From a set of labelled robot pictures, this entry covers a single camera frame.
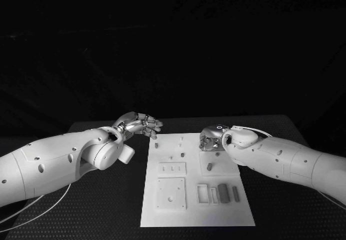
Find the cable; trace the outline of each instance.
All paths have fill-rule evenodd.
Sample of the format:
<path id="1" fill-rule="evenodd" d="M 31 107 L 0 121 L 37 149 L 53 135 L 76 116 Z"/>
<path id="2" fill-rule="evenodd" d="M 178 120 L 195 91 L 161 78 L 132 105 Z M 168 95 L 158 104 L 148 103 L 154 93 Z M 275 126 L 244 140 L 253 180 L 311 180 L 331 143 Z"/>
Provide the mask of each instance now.
<path id="1" fill-rule="evenodd" d="M 322 196 L 332 204 L 335 204 L 342 210 L 346 210 L 346 207 L 341 206 L 335 201 L 332 201 L 322 192 L 319 192 L 319 191 L 317 191 L 317 192 L 321 194 L 321 196 Z"/>
<path id="2" fill-rule="evenodd" d="M 8 219 L 11 219 L 17 214 L 20 214 L 43 197 L 41 195 L 20 211 L 17 211 L 12 215 L 9 215 L 4 220 L 0 221 L 0 224 L 5 222 Z"/>
<path id="3" fill-rule="evenodd" d="M 231 128 L 249 129 L 249 130 L 252 130 L 252 131 L 256 131 L 256 132 L 262 133 L 266 137 L 272 137 L 265 131 L 257 130 L 257 129 L 250 128 L 250 127 L 244 127 L 244 126 L 231 126 Z"/>
<path id="4" fill-rule="evenodd" d="M 51 210 L 51 208 L 56 206 L 56 204 L 60 202 L 60 200 L 63 199 L 63 197 L 64 197 L 64 195 L 66 195 L 69 189 L 70 189 L 70 184 L 67 185 L 66 191 L 64 191 L 64 193 L 63 193 L 60 199 L 57 200 L 57 202 L 53 204 L 53 206 L 51 206 L 51 207 L 50 207 L 50 208 L 48 208 L 48 209 L 47 209 L 47 210 L 45 210 L 45 211 L 44 211 L 37 217 L 34 217 L 31 220 L 28 220 L 28 221 L 24 222 L 22 224 L 20 224 L 20 225 L 17 225 L 17 226 L 14 226 L 14 227 L 5 229 L 5 230 L 1 230 L 0 233 L 2 233 L 2 232 L 5 232 L 5 231 L 9 231 L 11 229 L 15 229 L 17 227 L 25 225 L 28 222 L 31 222 L 34 219 L 37 219 L 41 215 L 44 215 L 44 214 Z"/>

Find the hole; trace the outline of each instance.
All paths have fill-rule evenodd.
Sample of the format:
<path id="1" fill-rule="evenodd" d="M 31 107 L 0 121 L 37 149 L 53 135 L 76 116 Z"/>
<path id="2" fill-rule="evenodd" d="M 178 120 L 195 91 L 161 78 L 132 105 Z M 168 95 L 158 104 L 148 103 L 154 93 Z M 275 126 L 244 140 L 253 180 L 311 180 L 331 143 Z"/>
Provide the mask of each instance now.
<path id="1" fill-rule="evenodd" d="M 38 170 L 40 173 L 43 173 L 43 171 L 44 171 L 44 165 L 43 165 L 43 164 L 40 164 L 40 165 L 37 166 L 37 170 Z"/>
<path id="2" fill-rule="evenodd" d="M 67 159 L 69 163 L 71 163 L 71 161 L 73 161 L 73 155 L 69 154 L 69 155 L 66 156 L 66 159 Z"/>
<path id="3" fill-rule="evenodd" d="M 230 143 L 231 143 L 231 137 L 230 135 L 227 135 L 224 138 L 224 144 L 229 145 Z"/>

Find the white board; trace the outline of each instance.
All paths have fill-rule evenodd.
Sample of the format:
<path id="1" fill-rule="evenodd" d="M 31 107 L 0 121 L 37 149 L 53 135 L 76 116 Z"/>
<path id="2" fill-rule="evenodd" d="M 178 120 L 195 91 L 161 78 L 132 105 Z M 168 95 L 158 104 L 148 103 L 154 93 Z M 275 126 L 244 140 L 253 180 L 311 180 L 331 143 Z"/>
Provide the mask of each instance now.
<path id="1" fill-rule="evenodd" d="M 214 154 L 214 152 L 205 152 L 205 154 L 201 153 L 203 157 L 200 158 L 201 151 L 198 144 L 198 133 L 158 134 L 155 140 L 149 139 L 139 227 L 255 226 L 237 166 L 230 159 L 229 162 L 224 161 L 226 152 L 220 151 L 217 161 L 218 163 L 223 163 L 226 169 L 231 169 L 231 174 L 227 174 L 223 171 L 216 173 L 217 165 L 214 165 L 214 168 L 210 170 L 210 172 L 214 170 L 214 173 L 205 173 L 205 175 L 203 175 L 201 164 L 207 161 L 203 162 L 200 159 L 204 157 L 207 160 L 208 157 L 205 157 L 205 155 L 210 153 Z M 184 163 L 185 175 L 181 176 L 181 173 L 175 175 L 169 173 L 167 176 L 162 176 L 158 174 L 159 163 Z M 161 178 L 184 179 L 185 204 L 181 205 L 184 207 L 181 207 L 180 210 L 167 208 L 161 210 L 156 209 L 159 198 L 156 196 L 156 190 L 159 187 L 156 181 Z M 229 203 L 220 203 L 217 194 L 218 184 L 226 184 L 227 186 L 230 197 Z M 207 197 L 210 198 L 208 204 L 198 204 L 197 185 L 205 185 Z M 174 183 L 167 183 L 167 186 L 175 187 Z M 236 186 L 237 189 L 239 202 L 234 202 L 231 192 L 233 186 Z M 217 204 L 213 204 L 214 201 L 211 200 L 211 197 L 214 196 L 211 196 L 210 188 L 216 188 L 216 191 L 213 192 L 216 192 Z M 164 197 L 161 197 L 164 204 L 168 204 L 167 199 L 168 195 L 164 195 Z"/>

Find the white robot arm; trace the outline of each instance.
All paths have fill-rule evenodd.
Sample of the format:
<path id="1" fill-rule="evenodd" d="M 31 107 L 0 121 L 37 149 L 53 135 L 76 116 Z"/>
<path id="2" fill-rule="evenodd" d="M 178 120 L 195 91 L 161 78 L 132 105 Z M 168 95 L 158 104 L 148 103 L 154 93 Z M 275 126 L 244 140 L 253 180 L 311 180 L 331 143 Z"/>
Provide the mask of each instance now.
<path id="1" fill-rule="evenodd" d="M 304 185 L 346 204 L 346 158 L 322 153 L 276 138 L 260 138 L 253 131 L 217 125 L 203 129 L 200 149 L 224 149 L 231 161 L 265 176 Z M 218 130 L 218 138 L 210 136 Z"/>
<path id="2" fill-rule="evenodd" d="M 135 151 L 123 141 L 132 134 L 155 139 L 161 126 L 151 116 L 129 112 L 112 127 L 40 139 L 0 157 L 0 207 L 51 193 L 116 159 L 126 164 Z"/>

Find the dark table surface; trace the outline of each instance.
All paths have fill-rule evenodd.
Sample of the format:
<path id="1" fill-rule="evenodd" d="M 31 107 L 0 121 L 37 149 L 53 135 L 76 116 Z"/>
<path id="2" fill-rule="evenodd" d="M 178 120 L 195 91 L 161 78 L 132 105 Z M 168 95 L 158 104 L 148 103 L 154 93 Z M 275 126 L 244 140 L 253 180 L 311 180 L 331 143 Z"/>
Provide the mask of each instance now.
<path id="1" fill-rule="evenodd" d="M 161 134 L 200 133 L 213 124 L 237 125 L 306 146 L 283 115 L 161 120 Z M 109 126 L 112 122 L 76 122 L 69 132 Z M 11 230 L 5 239 L 346 239 L 346 211 L 312 189 L 270 179 L 243 166 L 239 172 L 255 227 L 139 227 L 148 141 L 135 135 L 125 143 L 135 150 L 128 165 L 116 161 L 106 170 L 86 173 L 50 212 Z M 54 204 L 64 190 L 66 187 L 41 198 L 20 214 L 14 226 Z"/>

